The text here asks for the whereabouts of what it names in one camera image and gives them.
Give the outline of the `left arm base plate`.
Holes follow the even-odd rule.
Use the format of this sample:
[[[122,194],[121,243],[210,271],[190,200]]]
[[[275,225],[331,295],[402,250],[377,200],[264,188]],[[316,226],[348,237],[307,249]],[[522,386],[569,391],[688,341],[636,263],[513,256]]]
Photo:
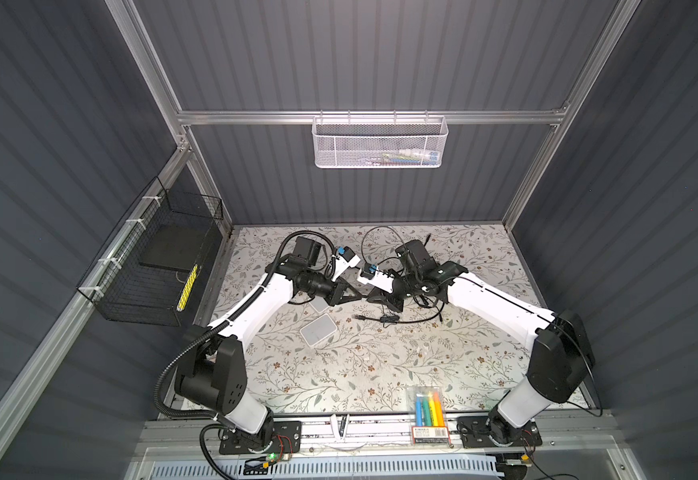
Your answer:
[[[257,434],[223,430],[218,453],[222,455],[244,454],[293,454],[301,449],[303,423],[300,421],[267,421]]]

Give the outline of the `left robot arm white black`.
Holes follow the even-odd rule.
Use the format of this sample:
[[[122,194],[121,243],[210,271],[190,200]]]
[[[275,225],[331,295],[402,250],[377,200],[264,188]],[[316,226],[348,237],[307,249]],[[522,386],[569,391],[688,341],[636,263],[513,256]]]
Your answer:
[[[210,417],[247,434],[266,431],[271,413],[248,390],[245,350],[274,314],[298,293],[321,297],[331,306],[361,298],[359,294],[344,297],[352,286],[341,277],[359,265],[359,256],[341,248],[333,260],[335,271],[330,274],[312,269],[307,260],[295,254],[268,265],[256,289],[208,325],[216,331],[213,336],[191,348],[188,357],[178,362],[175,393],[205,407]]]

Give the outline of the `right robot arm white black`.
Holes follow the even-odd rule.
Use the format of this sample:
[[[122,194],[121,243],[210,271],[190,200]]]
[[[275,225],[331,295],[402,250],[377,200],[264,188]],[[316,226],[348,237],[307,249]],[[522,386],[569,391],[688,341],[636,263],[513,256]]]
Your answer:
[[[434,296],[489,321],[528,350],[524,378],[492,408],[486,421],[485,429],[501,445],[514,441],[550,405],[568,402],[595,364],[577,314],[555,313],[529,304],[484,282],[458,263],[434,262],[405,276],[365,264],[358,280],[373,287],[368,297],[371,303],[400,311],[407,297]]]

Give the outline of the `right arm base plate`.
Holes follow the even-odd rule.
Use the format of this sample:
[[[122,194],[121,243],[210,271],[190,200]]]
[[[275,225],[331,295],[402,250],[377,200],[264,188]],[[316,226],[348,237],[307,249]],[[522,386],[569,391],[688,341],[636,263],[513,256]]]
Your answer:
[[[456,419],[456,432],[465,448],[535,448],[543,444],[539,429],[533,421],[518,428],[489,415],[460,416]]]

